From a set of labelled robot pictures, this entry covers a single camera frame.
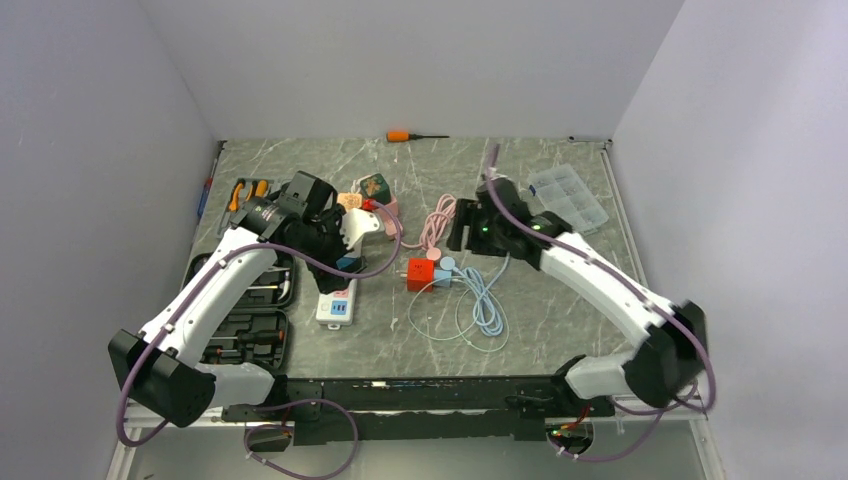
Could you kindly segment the light blue cube adapter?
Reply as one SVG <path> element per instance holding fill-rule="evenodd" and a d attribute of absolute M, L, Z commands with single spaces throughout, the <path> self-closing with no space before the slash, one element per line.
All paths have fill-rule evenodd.
<path fill-rule="evenodd" d="M 452 282 L 452 272 L 441 268 L 435 268 L 433 272 L 433 286 L 449 288 Z"/>

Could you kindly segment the dark green cube adapter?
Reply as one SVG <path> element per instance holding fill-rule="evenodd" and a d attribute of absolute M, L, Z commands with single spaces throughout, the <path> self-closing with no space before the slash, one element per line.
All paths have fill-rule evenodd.
<path fill-rule="evenodd" d="M 359 181 L 359 189 L 367 200 L 374 200 L 383 205 L 392 201 L 392 193 L 384 176 L 380 173 L 369 175 Z"/>

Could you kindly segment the pink power strip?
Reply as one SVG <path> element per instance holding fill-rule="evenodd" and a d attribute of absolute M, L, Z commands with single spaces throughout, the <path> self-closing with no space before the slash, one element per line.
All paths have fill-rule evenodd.
<path fill-rule="evenodd" d="M 390 201 L 384 205 L 384 209 L 380 209 L 374 205 L 375 199 L 365 194 L 362 194 L 361 197 L 361 209 L 371 212 L 380 218 L 387 237 L 394 239 L 398 232 L 403 233 L 403 227 L 398 227 L 396 222 L 391 218 L 392 215 L 399 218 L 399 203 L 395 194 L 390 195 Z"/>

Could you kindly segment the red cube socket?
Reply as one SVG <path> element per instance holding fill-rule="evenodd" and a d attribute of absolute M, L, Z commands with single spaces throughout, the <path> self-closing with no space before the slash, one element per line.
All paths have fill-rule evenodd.
<path fill-rule="evenodd" d="M 435 279 L 435 262 L 427 258 L 409 259 L 405 279 L 409 292 L 431 292 Z"/>

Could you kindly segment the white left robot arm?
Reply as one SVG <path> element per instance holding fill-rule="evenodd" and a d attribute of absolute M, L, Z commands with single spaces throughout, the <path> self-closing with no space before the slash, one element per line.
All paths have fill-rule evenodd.
<path fill-rule="evenodd" d="M 122 396 L 167 422 L 187 427 L 208 409 L 246 404 L 264 420 L 279 417 L 286 390 L 270 368 L 203 363 L 213 334 L 247 288 L 283 253 L 303 258 L 323 294 L 361 275 L 339 259 L 363 237 L 383 232 L 378 215 L 346 210 L 327 182 L 303 171 L 272 194 L 254 196 L 231 217 L 219 245 L 175 299 L 138 332 L 121 330 L 108 352 Z"/>

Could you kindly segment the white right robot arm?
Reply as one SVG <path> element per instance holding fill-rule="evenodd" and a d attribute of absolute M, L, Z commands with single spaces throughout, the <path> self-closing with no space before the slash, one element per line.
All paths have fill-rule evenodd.
<path fill-rule="evenodd" d="M 630 354 L 579 355 L 557 370 L 551 401 L 564 415 L 578 413 L 591 399 L 626 394 L 665 409 L 706 370 L 706 318 L 698 305 L 675 304 L 638 285 L 565 219 L 551 211 L 531 213 L 505 177 L 457 201 L 447 246 L 526 262 L 578 293 L 632 345 Z"/>

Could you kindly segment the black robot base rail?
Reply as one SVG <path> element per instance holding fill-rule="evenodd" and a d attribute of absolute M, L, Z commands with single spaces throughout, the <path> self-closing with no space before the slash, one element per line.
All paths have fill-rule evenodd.
<path fill-rule="evenodd" d="M 280 422 L 297 446 L 351 440 L 510 437 L 543 441 L 550 429 L 609 418 L 605 397 L 580 399 L 550 375 L 285 378 L 258 407 L 224 408 L 226 422 Z"/>

